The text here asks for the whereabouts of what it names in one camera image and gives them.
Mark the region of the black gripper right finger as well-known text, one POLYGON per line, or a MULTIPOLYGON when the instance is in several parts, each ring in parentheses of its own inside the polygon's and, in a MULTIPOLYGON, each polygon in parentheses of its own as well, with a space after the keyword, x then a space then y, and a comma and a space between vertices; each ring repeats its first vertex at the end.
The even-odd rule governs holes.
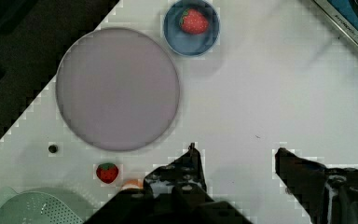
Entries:
POLYGON ((312 224, 358 224, 358 169, 328 168, 281 147, 275 173, 312 224))

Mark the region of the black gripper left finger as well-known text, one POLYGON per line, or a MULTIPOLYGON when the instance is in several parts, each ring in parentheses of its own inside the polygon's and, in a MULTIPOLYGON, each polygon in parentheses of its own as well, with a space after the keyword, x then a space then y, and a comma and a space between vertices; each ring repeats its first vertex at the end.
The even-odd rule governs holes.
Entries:
POLYGON ((141 189, 124 189, 85 224, 252 224, 230 203, 207 193, 200 152, 194 144, 148 174, 141 189))

